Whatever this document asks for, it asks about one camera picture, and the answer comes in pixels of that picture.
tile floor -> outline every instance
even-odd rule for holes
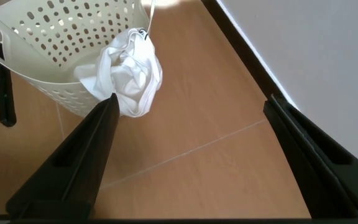
[[[149,114],[120,118],[96,218],[310,217],[265,97],[201,1],[158,7],[151,36],[163,85]],[[0,124],[0,213],[81,121],[12,79],[17,124]]]

white plastic basket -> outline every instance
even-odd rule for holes
[[[86,116],[98,100],[73,69],[94,62],[115,35],[133,27],[149,28],[140,0],[12,0],[0,6],[0,63]]]

white cloth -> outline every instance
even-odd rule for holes
[[[101,101],[115,93],[121,114],[133,118],[149,112],[162,83],[154,45],[142,28],[118,34],[95,64],[77,66],[74,76]]]

brown skirting board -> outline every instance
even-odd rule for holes
[[[268,98],[271,94],[282,96],[282,92],[266,72],[249,45],[238,33],[221,6],[215,0],[202,0],[205,8],[209,11],[223,34],[229,40],[238,56],[247,67],[248,71],[257,82],[259,88]]]

black chair base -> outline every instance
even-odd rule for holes
[[[0,43],[0,57],[4,58],[2,43]],[[16,114],[12,92],[10,71],[0,64],[0,122],[12,127],[16,124]]]

